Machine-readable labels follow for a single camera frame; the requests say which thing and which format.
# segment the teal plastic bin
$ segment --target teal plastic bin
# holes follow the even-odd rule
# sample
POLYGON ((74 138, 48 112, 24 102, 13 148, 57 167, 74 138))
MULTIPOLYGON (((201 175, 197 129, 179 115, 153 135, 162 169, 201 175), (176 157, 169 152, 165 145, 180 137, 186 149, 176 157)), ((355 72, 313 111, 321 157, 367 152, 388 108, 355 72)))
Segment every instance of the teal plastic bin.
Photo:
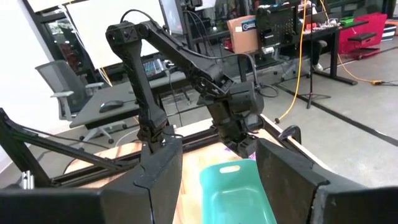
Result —
POLYGON ((251 159, 209 166, 201 171, 204 224, 275 224, 251 159))

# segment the sneaker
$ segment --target sneaker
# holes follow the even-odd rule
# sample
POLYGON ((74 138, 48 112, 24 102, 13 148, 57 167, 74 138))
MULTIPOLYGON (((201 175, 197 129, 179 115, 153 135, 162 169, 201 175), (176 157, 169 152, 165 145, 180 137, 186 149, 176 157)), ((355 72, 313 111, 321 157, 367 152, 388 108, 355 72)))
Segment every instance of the sneaker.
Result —
POLYGON ((321 64, 316 64, 316 65, 312 65, 312 67, 313 67, 313 69, 315 70, 315 71, 318 71, 318 72, 322 72, 323 71, 323 67, 322 67, 322 65, 321 64))

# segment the wooden table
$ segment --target wooden table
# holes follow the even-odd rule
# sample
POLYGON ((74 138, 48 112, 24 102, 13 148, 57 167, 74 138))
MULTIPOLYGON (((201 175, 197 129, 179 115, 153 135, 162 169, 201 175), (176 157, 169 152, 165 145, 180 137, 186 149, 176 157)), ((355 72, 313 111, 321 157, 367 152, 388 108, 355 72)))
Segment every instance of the wooden table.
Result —
MULTIPOLYGON (((282 131, 276 126, 271 120, 266 118, 266 121, 273 125, 278 131, 282 131)), ((208 129, 211 126, 211 119, 193 123, 181 128, 177 128, 175 132, 184 136, 197 133, 199 131, 208 129)), ((278 140, 274 139, 267 131, 260 130, 258 136, 265 138, 273 143, 279 144, 278 140)), ((307 156, 311 157, 315 162, 319 163, 325 169, 330 170, 324 163, 322 163, 313 154, 308 152, 302 145, 291 139, 292 142, 302 152, 306 153, 307 156)), ((124 156, 133 152, 141 150, 141 143, 128 143, 123 146, 108 149, 97 153, 97 156, 107 157, 110 159, 124 156)), ((174 224, 189 223, 189 224, 201 224, 201 185, 199 182, 199 173, 205 167, 220 162, 235 161, 241 159, 235 153, 226 150, 226 147, 222 143, 212 144, 201 149, 197 149, 192 152, 185 153, 183 155, 183 167, 182 167, 182 181, 180 187, 180 193, 178 196, 177 207, 174 214, 174 224)), ((74 160, 67 167, 65 173, 72 172, 74 170, 88 167, 91 164, 74 160)), ((99 188, 108 182, 114 180, 122 174, 110 177, 107 179, 99 180, 97 182, 90 183, 83 187, 88 188, 99 188)))

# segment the tripod stand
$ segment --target tripod stand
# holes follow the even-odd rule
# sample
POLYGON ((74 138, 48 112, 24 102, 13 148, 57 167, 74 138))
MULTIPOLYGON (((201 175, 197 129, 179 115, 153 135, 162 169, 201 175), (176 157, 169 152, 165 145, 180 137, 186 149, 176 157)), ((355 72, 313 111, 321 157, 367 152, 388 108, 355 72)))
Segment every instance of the tripod stand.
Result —
POLYGON ((310 46, 311 46, 311 51, 310 51, 310 92, 307 94, 302 94, 301 96, 306 96, 308 98, 307 101, 307 109, 311 108, 311 102, 312 100, 316 99, 329 99, 331 96, 328 95, 321 95, 321 94, 316 94, 313 92, 313 39, 312 39, 312 30, 313 30, 313 19, 312 19, 312 14, 313 14, 313 5, 311 5, 311 33, 310 33, 310 46))

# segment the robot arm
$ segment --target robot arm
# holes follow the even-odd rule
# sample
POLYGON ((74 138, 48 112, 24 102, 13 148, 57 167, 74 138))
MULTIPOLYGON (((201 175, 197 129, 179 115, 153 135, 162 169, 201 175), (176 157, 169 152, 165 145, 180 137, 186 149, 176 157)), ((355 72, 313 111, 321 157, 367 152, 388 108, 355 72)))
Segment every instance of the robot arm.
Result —
POLYGON ((207 108, 221 141, 241 157, 254 152, 256 137, 249 134, 246 120, 250 115, 259 117, 264 108, 262 96, 256 91, 257 83, 234 82, 221 71, 213 58, 188 50, 153 20, 140 24, 123 21, 109 26, 106 39, 112 51, 123 61, 142 109, 138 138, 149 142, 150 147, 158 147, 157 142, 162 142, 162 130, 167 122, 164 111, 151 95, 142 66, 142 40, 146 40, 181 68, 194 89, 208 102, 207 108))

